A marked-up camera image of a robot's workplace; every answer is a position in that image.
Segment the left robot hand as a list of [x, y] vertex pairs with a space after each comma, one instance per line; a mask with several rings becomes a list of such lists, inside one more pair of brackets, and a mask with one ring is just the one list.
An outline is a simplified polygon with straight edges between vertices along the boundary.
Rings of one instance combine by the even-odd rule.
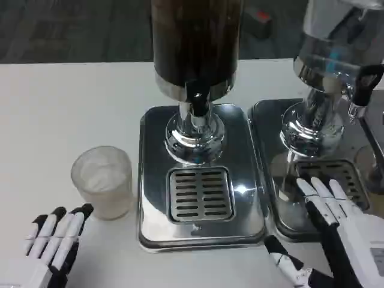
[[30, 224], [22, 254], [1, 260], [1, 287], [66, 287], [87, 219], [86, 203], [68, 212], [57, 207]]

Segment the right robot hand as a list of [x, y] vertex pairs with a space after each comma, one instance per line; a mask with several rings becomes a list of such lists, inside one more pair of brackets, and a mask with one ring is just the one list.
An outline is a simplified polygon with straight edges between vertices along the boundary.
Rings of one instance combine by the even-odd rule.
[[297, 178], [296, 184], [332, 275], [305, 266], [269, 235], [264, 245], [276, 267], [293, 287], [383, 287], [383, 218], [364, 213], [335, 179]]

